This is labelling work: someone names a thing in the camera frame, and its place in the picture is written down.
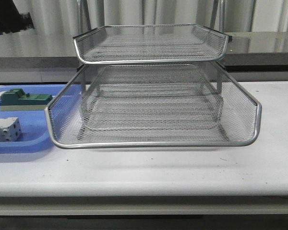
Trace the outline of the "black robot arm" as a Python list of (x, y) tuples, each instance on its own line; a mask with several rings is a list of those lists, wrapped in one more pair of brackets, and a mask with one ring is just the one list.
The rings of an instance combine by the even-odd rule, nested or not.
[(19, 13), (12, 0), (0, 0), (0, 35), (27, 29), (34, 29), (30, 13)]

